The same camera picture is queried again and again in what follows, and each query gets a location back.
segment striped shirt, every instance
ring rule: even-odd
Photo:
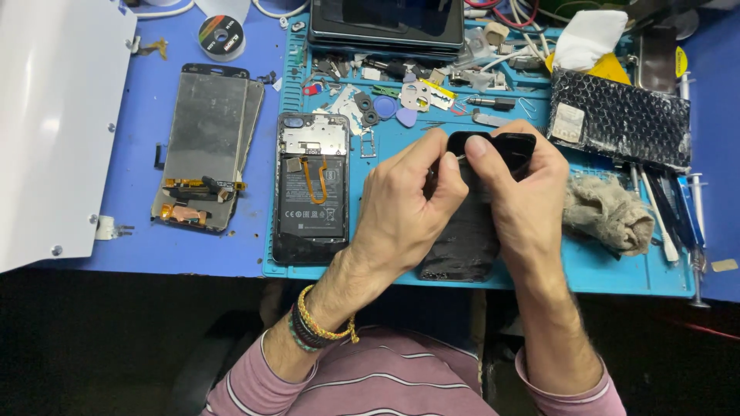
[[[359,343],[348,339],[322,351],[302,383],[287,383],[272,372],[262,352],[263,337],[210,392],[202,415],[497,415],[481,398],[476,356],[425,335],[363,329]],[[606,369],[593,389],[562,396],[527,381],[523,351],[516,367],[547,416],[625,415]]]

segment flex cable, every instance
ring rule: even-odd
[[[321,199],[316,199],[314,196],[314,188],[311,186],[311,178],[309,176],[309,159],[303,156],[300,158],[300,162],[303,164],[303,172],[306,174],[306,185],[309,187],[311,201],[314,204],[323,204],[326,201],[326,183],[323,180],[323,171],[326,169],[326,158],[323,158],[323,166],[319,168],[319,180],[321,181],[321,192],[323,193]]]

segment phone battery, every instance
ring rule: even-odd
[[[326,201],[314,204],[306,183],[305,167],[288,172],[288,164],[282,163],[280,171],[280,232],[298,235],[303,238],[344,238],[346,186],[345,156],[310,155],[308,158],[309,178],[314,198],[321,200],[323,191],[319,168],[326,158],[323,171],[326,185]]]

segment yellow braided bracelet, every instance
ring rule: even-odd
[[[298,295],[298,311],[300,312],[300,316],[303,318],[305,322],[307,322],[311,326],[311,330],[316,332],[316,335],[325,338],[327,340],[339,340],[341,338],[346,337],[347,335],[350,336],[352,339],[352,343],[358,342],[360,339],[357,337],[357,334],[354,333],[354,314],[352,314],[351,317],[349,317],[349,322],[347,323],[347,330],[344,332],[340,332],[338,334],[334,332],[329,332],[323,328],[321,328],[316,321],[311,318],[311,315],[309,315],[309,311],[306,310],[306,302],[304,301],[304,298],[306,297],[306,293],[309,292],[309,290],[313,289],[314,285],[307,286],[301,293]]]

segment fingernail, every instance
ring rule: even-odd
[[[455,157],[455,155],[453,154],[453,152],[447,152],[447,153],[445,153],[445,157],[442,158],[442,162],[449,169],[460,170],[460,164],[457,163],[457,158]]]
[[[479,135],[472,135],[468,137],[468,141],[465,143],[465,154],[474,158],[479,158],[485,154],[488,150],[488,141]]]

